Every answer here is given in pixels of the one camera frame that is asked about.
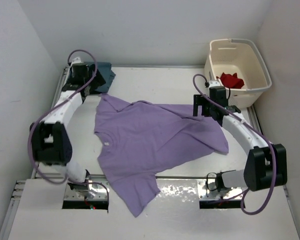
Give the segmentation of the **blue shirt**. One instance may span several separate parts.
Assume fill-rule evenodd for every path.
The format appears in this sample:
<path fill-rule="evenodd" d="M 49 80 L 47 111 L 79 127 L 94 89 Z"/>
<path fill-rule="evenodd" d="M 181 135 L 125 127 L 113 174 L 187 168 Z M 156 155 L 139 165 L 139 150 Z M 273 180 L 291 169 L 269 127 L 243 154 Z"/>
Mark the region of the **blue shirt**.
<path fill-rule="evenodd" d="M 101 73 L 106 81 L 106 93 L 109 91 L 116 74 L 112 71 L 112 64 L 110 62 L 97 62 L 97 70 Z"/>

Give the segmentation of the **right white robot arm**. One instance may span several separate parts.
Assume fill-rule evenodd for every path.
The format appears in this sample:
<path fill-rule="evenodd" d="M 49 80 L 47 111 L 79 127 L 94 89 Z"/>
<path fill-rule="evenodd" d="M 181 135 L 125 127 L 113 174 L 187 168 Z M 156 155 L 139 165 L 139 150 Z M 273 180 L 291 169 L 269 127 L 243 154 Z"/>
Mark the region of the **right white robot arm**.
<path fill-rule="evenodd" d="M 216 175 L 216 188 L 248 188 L 255 192 L 284 186 L 288 181 L 286 148 L 272 144 L 245 120 L 239 108 L 229 105 L 230 95 L 218 81 L 206 80 L 204 85 L 208 95 L 199 92 L 193 96 L 193 116 L 211 117 L 234 137 L 247 155 L 243 170 Z"/>

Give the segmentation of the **lilac cloth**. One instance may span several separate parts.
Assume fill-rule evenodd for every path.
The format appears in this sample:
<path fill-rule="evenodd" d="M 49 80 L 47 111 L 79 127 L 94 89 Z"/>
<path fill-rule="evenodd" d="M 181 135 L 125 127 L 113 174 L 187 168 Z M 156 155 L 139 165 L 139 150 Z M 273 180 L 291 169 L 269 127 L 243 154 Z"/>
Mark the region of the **lilac cloth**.
<path fill-rule="evenodd" d="M 194 117 L 190 104 L 129 103 L 103 94 L 94 133 L 102 143 L 99 166 L 135 217 L 160 192 L 157 173 L 229 152 L 220 125 L 210 117 Z"/>

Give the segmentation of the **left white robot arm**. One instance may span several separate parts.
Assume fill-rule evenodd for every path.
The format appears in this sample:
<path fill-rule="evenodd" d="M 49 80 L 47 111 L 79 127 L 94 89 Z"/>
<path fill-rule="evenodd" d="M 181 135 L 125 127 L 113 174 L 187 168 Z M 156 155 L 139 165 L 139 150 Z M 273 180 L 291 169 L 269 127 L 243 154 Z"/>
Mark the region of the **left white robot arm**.
<path fill-rule="evenodd" d="M 55 168 L 74 184 L 87 181 L 87 170 L 72 159 L 67 126 L 87 96 L 105 83 L 96 63 L 88 64 L 80 57 L 71 61 L 56 104 L 30 128 L 30 156 L 34 163 Z"/>

